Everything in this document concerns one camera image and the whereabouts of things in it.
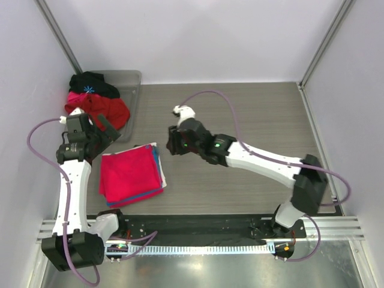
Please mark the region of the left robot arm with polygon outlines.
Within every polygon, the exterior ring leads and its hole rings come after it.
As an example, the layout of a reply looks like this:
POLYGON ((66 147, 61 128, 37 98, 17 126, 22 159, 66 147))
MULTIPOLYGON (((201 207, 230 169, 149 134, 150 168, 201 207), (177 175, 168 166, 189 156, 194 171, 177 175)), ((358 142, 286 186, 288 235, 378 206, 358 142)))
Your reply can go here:
POLYGON ((61 173, 59 206, 52 235, 42 240, 41 249, 60 272, 102 264, 106 242, 111 237, 122 239, 128 231, 120 209, 98 213, 93 224, 87 220, 86 199, 92 162, 120 137, 103 115, 97 118, 106 126, 105 131, 79 108, 59 120, 67 127, 54 164, 61 173))

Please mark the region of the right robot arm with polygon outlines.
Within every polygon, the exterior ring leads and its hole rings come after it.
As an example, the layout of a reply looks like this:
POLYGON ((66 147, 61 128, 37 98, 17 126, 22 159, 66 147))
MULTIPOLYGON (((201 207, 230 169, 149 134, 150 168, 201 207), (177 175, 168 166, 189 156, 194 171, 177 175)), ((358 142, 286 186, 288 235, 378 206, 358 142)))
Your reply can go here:
POLYGON ((273 179, 292 189, 289 200, 280 204, 270 223, 269 236, 288 237, 304 215, 315 216, 328 179, 317 157, 284 157, 249 145, 226 134, 211 134, 200 121, 190 118, 168 128, 166 148, 172 155, 194 153, 209 164, 239 168, 273 179))

